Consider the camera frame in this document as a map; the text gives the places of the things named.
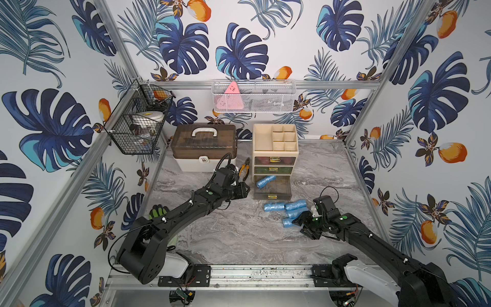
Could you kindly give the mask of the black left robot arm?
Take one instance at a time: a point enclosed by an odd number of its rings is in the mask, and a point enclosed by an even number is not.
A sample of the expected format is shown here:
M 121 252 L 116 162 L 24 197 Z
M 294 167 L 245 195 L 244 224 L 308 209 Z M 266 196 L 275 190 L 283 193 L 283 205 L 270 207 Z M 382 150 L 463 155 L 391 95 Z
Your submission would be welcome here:
M 235 165 L 229 163 L 218 168 L 206 185 L 192 192 L 188 201 L 165 216 L 135 220 L 116 255 L 116 262 L 141 284 L 151 282 L 164 268 L 172 238 L 224 202 L 247 198 L 250 190 L 246 182 L 239 179 Z

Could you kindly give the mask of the clear lowest drawer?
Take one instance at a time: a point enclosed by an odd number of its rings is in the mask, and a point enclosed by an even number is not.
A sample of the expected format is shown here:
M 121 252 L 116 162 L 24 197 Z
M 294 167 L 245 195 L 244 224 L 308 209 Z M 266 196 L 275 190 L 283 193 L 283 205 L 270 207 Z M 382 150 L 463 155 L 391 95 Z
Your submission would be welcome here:
M 255 175 L 253 198 L 255 200 L 270 200 L 270 201 L 290 201 L 292 198 L 292 187 L 290 176 L 277 176 L 276 180 L 269 182 L 264 188 L 259 189 L 256 183 L 266 175 Z

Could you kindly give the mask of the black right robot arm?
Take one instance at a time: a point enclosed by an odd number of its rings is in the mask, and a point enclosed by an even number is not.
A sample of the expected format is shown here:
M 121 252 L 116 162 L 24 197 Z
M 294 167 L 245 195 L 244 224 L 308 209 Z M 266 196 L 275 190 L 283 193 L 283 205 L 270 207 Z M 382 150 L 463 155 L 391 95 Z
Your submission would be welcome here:
M 358 258 L 345 254 L 315 272 L 323 286 L 359 285 L 396 306 L 457 306 L 459 303 L 443 270 L 433 263 L 411 258 L 375 235 L 358 217 L 342 214 L 330 196 L 314 199 L 318 216 L 303 212 L 294 219 L 300 232 L 312 240 L 328 233 L 364 253 L 381 269 L 356 276 Z

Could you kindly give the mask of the beige drawer organizer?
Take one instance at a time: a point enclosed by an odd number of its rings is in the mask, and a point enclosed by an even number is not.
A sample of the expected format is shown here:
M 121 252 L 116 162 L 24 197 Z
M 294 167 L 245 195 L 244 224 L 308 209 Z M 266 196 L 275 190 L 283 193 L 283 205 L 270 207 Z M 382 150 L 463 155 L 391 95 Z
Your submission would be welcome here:
M 291 179 L 299 160 L 299 140 L 294 124 L 255 124 L 252 171 L 258 182 L 268 176 Z

